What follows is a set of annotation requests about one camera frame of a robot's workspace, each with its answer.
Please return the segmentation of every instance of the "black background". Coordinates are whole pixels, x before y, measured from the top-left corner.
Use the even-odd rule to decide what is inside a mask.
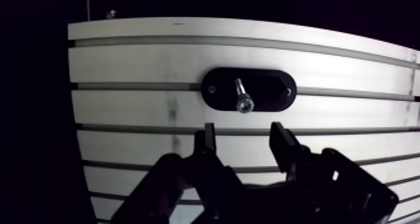
[[[90,0],[91,18],[210,16],[332,29],[420,49],[419,0]],[[67,23],[86,0],[1,3],[2,223],[95,223],[71,106]]]

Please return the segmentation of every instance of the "white slatted panel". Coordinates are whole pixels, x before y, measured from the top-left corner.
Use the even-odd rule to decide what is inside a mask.
[[[413,50],[325,29],[292,24],[220,18],[141,18],[69,25],[69,39],[118,36],[219,36],[317,44],[410,61]]]
[[[401,163],[390,163],[389,166],[395,166],[396,169],[409,170],[409,166],[419,166],[420,161],[409,161],[408,164]],[[376,178],[379,178],[381,182],[394,181],[398,179],[408,178],[409,176],[404,177],[407,173],[397,176],[391,175],[388,171],[381,170],[381,167],[378,166],[364,166],[365,170],[371,172],[373,175],[376,175]],[[93,168],[86,166],[84,168],[87,187],[89,191],[115,194],[115,195],[129,195],[133,189],[138,185],[138,183],[144,178],[146,174],[145,171],[124,171],[124,170],[114,170],[108,168]],[[238,174],[239,179],[243,183],[247,184],[258,184],[258,185],[267,185],[279,181],[284,181],[285,175],[282,173],[250,173],[250,174]],[[419,180],[410,181],[408,183],[403,183],[400,185],[392,186],[392,190],[395,191],[400,200],[409,198],[411,196],[419,195],[420,189],[418,186],[420,184]],[[182,196],[184,200],[198,200],[198,196],[195,190],[191,189],[184,192]]]
[[[420,208],[420,198],[404,202],[395,208],[394,212],[391,215],[391,219],[395,219],[400,216],[404,216],[408,213],[418,211],[419,208]]]
[[[156,135],[78,131],[84,160],[153,165],[165,153],[189,156],[193,135]],[[352,160],[368,160],[420,153],[419,133],[298,136],[312,152],[335,148]],[[269,149],[268,136],[217,136],[221,161],[233,167],[276,166]]]
[[[407,126],[416,125],[419,112],[418,103],[323,96],[297,96],[285,111],[245,115],[211,109],[195,92],[73,91],[72,98],[77,123],[105,125],[201,127],[214,122],[220,128],[268,128],[281,121],[287,128]]]
[[[400,200],[412,197],[414,195],[420,195],[420,180],[391,186],[391,190],[398,194],[398,198]]]
[[[257,38],[317,44],[413,61],[414,50],[364,37],[288,24],[232,19],[146,18],[95,21],[69,26],[69,39],[121,36],[217,36]],[[417,52],[417,63],[420,63]],[[270,48],[220,45],[118,45],[69,49],[73,83],[199,83],[205,72],[217,66],[279,69],[288,72],[300,87],[336,88],[382,93],[420,95],[420,73],[384,63],[319,53]],[[280,113],[242,115],[209,108],[197,92],[176,91],[73,91],[77,123],[138,126],[218,128],[269,128],[280,121],[287,128],[347,128],[415,126],[419,103],[397,101],[297,96]],[[101,133],[78,131],[82,158],[92,161],[152,165],[165,153],[188,156],[193,136]],[[300,136],[313,152],[332,147],[352,160],[419,153],[419,133]],[[275,166],[263,136],[218,136],[218,155],[233,167]],[[420,174],[420,158],[363,167],[381,182]],[[90,191],[128,195],[146,172],[85,166]],[[270,184],[285,179],[280,173],[240,174],[243,183]],[[391,187],[400,199],[420,193],[420,180]],[[195,190],[183,199],[198,198]],[[110,219],[122,201],[91,198],[96,216]],[[392,219],[420,209],[420,199],[399,205]],[[202,207],[178,206],[171,223],[189,223]],[[402,224],[413,215],[395,222]]]
[[[409,217],[403,218],[403,219],[401,219],[399,221],[395,221],[392,224],[404,224],[404,223],[409,223],[410,221],[415,221],[415,222],[410,223],[410,224],[417,224],[419,218],[420,218],[420,213],[417,213],[417,214],[415,214],[413,216],[409,216]]]
[[[214,45],[126,45],[69,50],[73,82],[200,82],[217,66],[280,69],[300,87],[408,94],[411,70],[318,53]]]

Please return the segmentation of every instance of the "slatwall panel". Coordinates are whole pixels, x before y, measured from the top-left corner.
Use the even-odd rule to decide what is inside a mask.
[[[280,69],[301,89],[391,93],[404,99],[420,95],[420,52],[381,41],[287,24],[201,18],[71,24],[69,39],[76,40],[69,65],[71,81],[79,83],[72,92],[75,119],[82,126],[77,135],[99,222],[111,219],[160,156],[190,155],[193,135],[187,129],[205,122],[239,132],[217,136],[218,156],[243,183],[262,185],[284,181],[285,175],[275,169],[268,136],[246,130],[268,129],[272,121],[296,130],[419,126],[414,100],[305,96],[298,90],[286,111],[243,115],[211,109],[196,88],[179,89],[180,84],[199,85],[214,67],[229,66]],[[129,126],[134,129],[121,130]],[[144,132],[148,128],[154,132]],[[326,131],[303,133],[298,140],[316,153],[325,147],[341,151],[394,190],[401,203],[391,223],[420,217],[420,133]],[[198,196],[190,189],[182,200]],[[189,223],[202,210],[179,205],[171,223]]]
[[[418,103],[324,96],[298,96],[285,111],[246,115],[216,111],[197,92],[73,91],[72,98],[77,123],[104,125],[200,127],[212,121],[221,128],[267,128],[281,121],[290,128],[412,126],[419,111]]]

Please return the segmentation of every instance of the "black mounting plate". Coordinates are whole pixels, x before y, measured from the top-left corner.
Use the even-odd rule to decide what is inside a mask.
[[[292,105],[297,87],[293,78],[274,69],[215,68],[201,83],[204,101],[219,111],[236,111],[235,79],[241,79],[246,93],[254,101],[254,111],[277,112]]]

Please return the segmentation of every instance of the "small screw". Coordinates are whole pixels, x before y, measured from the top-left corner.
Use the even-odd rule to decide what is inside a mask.
[[[210,87],[209,87],[209,93],[213,94],[213,93],[215,93],[215,92],[216,92],[216,87],[214,87],[214,86],[210,86]]]
[[[116,19],[117,11],[110,10],[108,13],[106,13],[106,19]]]
[[[245,92],[241,79],[235,79],[237,101],[236,109],[241,113],[249,113],[254,109],[254,101],[249,94]]]

